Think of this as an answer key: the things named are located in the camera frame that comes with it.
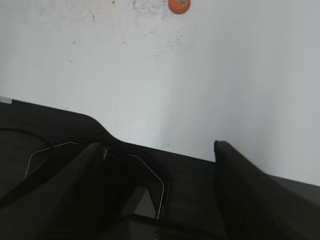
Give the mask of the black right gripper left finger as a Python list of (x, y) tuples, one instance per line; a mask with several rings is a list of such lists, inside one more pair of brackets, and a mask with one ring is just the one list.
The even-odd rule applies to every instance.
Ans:
[(0, 200), (3, 240), (91, 240), (119, 217), (108, 161), (99, 143), (50, 159)]

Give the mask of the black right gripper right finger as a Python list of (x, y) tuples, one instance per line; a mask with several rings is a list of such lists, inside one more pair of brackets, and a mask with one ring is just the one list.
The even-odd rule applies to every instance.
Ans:
[(214, 142), (214, 191), (229, 240), (318, 240), (320, 207), (279, 184), (226, 141)]

